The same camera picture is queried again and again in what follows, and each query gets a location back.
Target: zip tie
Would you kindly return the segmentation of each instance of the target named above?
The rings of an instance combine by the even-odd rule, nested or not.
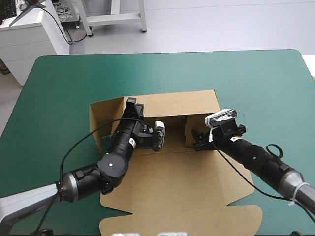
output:
[[[308,183],[306,183],[306,182],[302,182],[302,183],[300,183],[299,185],[297,185],[296,187],[295,187],[295,190],[294,190],[294,193],[293,193],[293,198],[292,198],[292,201],[289,203],[289,206],[292,206],[292,205],[294,205],[295,204],[295,201],[296,201],[296,199],[295,199],[295,197],[296,197],[296,193],[297,193],[297,191],[299,191],[299,189],[303,186],[303,185],[309,185]]]

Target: white desk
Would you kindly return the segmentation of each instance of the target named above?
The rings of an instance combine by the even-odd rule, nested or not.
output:
[[[51,1],[47,0],[43,5],[61,27]],[[55,21],[42,9],[33,9],[9,26],[14,18],[6,19],[0,25],[0,58],[20,85],[24,85],[36,58],[43,55],[68,55],[69,45]]]

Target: cardboard box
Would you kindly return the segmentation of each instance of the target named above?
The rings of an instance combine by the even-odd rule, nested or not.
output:
[[[215,151],[195,152],[191,130],[207,131],[204,118],[220,110],[214,90],[130,96],[144,104],[145,121],[165,123],[162,151],[136,149],[123,182],[100,197],[103,206],[133,215],[106,218],[103,236],[114,233],[187,232],[189,236],[252,236],[259,229],[258,206],[227,206],[253,192]],[[90,105],[91,130],[120,118],[126,97]],[[105,153],[103,137],[114,133],[117,123],[94,133]],[[252,181],[249,171],[230,159]]]

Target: green tabletop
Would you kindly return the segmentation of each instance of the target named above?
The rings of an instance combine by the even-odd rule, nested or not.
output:
[[[238,111],[246,139],[262,146],[280,145],[284,161],[315,185],[315,84],[297,51],[44,56],[36,60],[0,138],[0,196],[58,179],[62,156],[89,132],[90,103],[203,89],[216,90],[221,108]],[[70,155],[65,170],[100,157],[90,137]],[[253,179],[275,194],[259,178]],[[315,232],[298,206],[257,191],[235,204],[262,208],[258,234]],[[119,214],[123,212],[102,207],[97,193],[53,206],[43,227],[57,234],[99,234],[100,220]],[[11,233],[32,232],[41,215],[16,224]]]

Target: power cord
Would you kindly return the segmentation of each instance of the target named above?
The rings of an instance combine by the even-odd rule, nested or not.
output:
[[[80,40],[72,41],[72,40],[70,39],[70,41],[68,41],[68,39],[67,39],[67,38],[65,37],[65,35],[63,34],[63,31],[62,31],[62,29],[60,28],[60,26],[59,26],[57,20],[55,19],[55,17],[54,17],[49,11],[47,11],[45,8],[43,8],[43,7],[41,7],[41,6],[38,6],[38,5],[34,4],[34,3],[32,3],[30,0],[25,0],[25,1],[27,1],[29,4],[32,4],[32,5],[34,5],[34,6],[38,7],[38,8],[40,8],[40,9],[42,9],[43,11],[47,12],[47,13],[53,18],[53,20],[55,21],[56,25],[58,26],[58,29],[59,29],[60,33],[62,34],[62,36],[63,36],[63,38],[64,38],[64,40],[66,41],[67,44],[73,45],[73,43],[80,42],[80,41],[82,41],[83,39],[85,39],[85,38],[87,37],[87,35],[85,34],[85,36],[84,36],[83,38],[81,38]]]
[[[138,121],[140,123],[143,123],[145,125],[147,125],[148,128],[151,128],[151,126],[143,121],[143,120],[140,120],[140,119],[133,119],[133,118],[119,118],[119,119],[114,119],[114,120],[111,120],[101,126],[99,126],[98,128],[96,128],[95,130],[93,130],[92,132],[88,133],[86,136],[84,136],[82,139],[80,139],[79,141],[77,141],[69,150],[68,152],[64,155],[63,157],[63,160],[61,162],[61,165],[60,165],[60,177],[59,177],[59,183],[58,183],[58,186],[61,187],[63,185],[63,165],[64,165],[64,162],[65,160],[67,159],[67,157],[70,155],[70,153],[82,142],[84,141],[86,138],[88,138],[89,136],[91,136],[92,134],[94,134],[96,131],[100,130],[101,128],[107,126],[107,125],[110,125],[114,122],[117,122],[117,121],[121,121],[121,120],[133,120],[133,121]],[[49,203],[49,205],[47,206],[47,209],[45,210],[45,213],[44,215],[42,216],[36,230],[34,231],[33,233],[33,236],[37,236],[42,224],[44,223],[46,217],[47,217],[47,214],[51,208],[51,206],[54,204],[55,200],[57,199],[57,196],[60,194],[60,190],[58,190],[58,192],[53,196],[51,202]]]
[[[213,146],[215,147],[215,149],[217,150],[217,152],[224,158],[224,160],[243,178],[243,180],[245,180],[251,187],[253,187],[254,189],[256,189],[259,193],[269,197],[269,198],[274,198],[274,199],[279,199],[279,200],[285,200],[288,202],[291,202],[292,199],[290,198],[284,198],[284,197],[279,197],[279,196],[274,196],[271,195],[269,193],[266,193],[264,191],[262,191],[261,189],[259,189],[257,186],[255,186],[254,184],[252,184],[227,158],[226,156],[223,155],[223,153],[216,147],[216,145],[213,142]],[[313,223],[315,224],[315,219],[312,216],[312,214],[306,209],[305,206],[303,206],[301,203],[299,203],[298,201],[295,200],[295,203],[297,205],[299,205],[305,212],[306,214],[310,217],[310,219],[313,221]]]

